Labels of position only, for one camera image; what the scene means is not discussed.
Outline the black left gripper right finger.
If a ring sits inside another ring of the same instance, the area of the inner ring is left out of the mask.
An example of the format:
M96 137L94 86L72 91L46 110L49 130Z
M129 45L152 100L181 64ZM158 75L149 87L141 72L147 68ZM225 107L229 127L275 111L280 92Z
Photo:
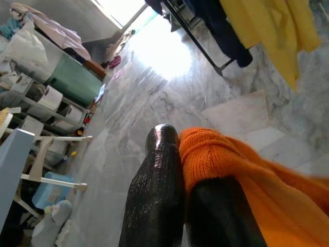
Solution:
M190 194L190 246L266 246L240 183L234 177L206 179Z

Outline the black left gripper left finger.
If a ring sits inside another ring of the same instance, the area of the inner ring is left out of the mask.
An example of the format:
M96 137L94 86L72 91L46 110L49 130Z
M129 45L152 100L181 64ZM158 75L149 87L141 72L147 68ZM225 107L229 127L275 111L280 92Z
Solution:
M185 185L172 125L153 127L145 159L133 177L125 204L119 246L180 246Z

